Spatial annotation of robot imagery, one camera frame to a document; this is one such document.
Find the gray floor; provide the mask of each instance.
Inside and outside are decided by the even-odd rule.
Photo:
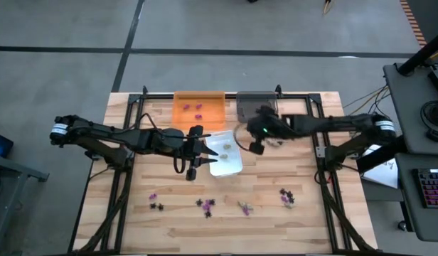
[[[398,0],[146,0],[135,48],[207,48],[413,53],[418,49]],[[0,46],[123,47],[137,0],[0,0]],[[120,54],[0,52],[0,134],[11,158],[50,173],[30,182],[6,250],[25,255],[68,248],[90,162],[48,135],[56,115],[102,120]],[[120,91],[339,91],[343,104],[385,85],[380,58],[130,55]],[[346,109],[350,113],[359,105]],[[390,98],[381,109],[396,120]],[[379,248],[438,255],[438,243],[397,231],[397,203],[369,203]]]

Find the wooden tabletop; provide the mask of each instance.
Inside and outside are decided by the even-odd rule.
[[[320,92],[325,115],[341,116],[337,92]],[[129,93],[112,93],[104,124],[121,127]],[[280,114],[306,114],[303,100],[279,100]],[[236,103],[226,100],[226,129],[237,124]],[[172,100],[145,100],[148,112],[159,128],[171,125]],[[145,118],[141,128],[150,127]],[[330,133],[331,143],[341,144],[348,133]],[[316,161],[311,138],[285,142],[279,148],[267,146],[262,156],[241,151],[243,170],[237,176],[214,178],[209,166],[197,170],[197,179],[185,180],[176,174],[173,159],[137,155],[124,228],[122,253],[325,253],[331,251],[320,186],[314,182]],[[345,164],[355,166],[354,161]],[[105,169],[103,161],[92,167],[92,175]],[[105,218],[113,171],[91,180],[78,226],[74,249],[82,247]],[[348,219],[365,241],[377,247],[363,188],[357,172],[338,172]],[[279,190],[295,197],[292,209],[283,206]],[[164,211],[151,210],[149,196],[157,193]],[[205,218],[196,205],[202,198],[216,201]],[[254,206],[245,216],[237,205]],[[117,218],[111,234],[114,241]],[[335,219],[339,247],[341,232]]]

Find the keyboard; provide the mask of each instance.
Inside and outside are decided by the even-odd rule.
[[[415,182],[425,208],[438,208],[438,169],[415,169]]]

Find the white paper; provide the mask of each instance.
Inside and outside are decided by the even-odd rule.
[[[364,156],[379,149],[380,146],[372,145],[368,150],[364,152]],[[380,183],[385,186],[397,188],[397,164],[395,159],[386,161],[385,163],[374,167],[373,169],[366,171],[363,174],[363,178],[368,181]]]

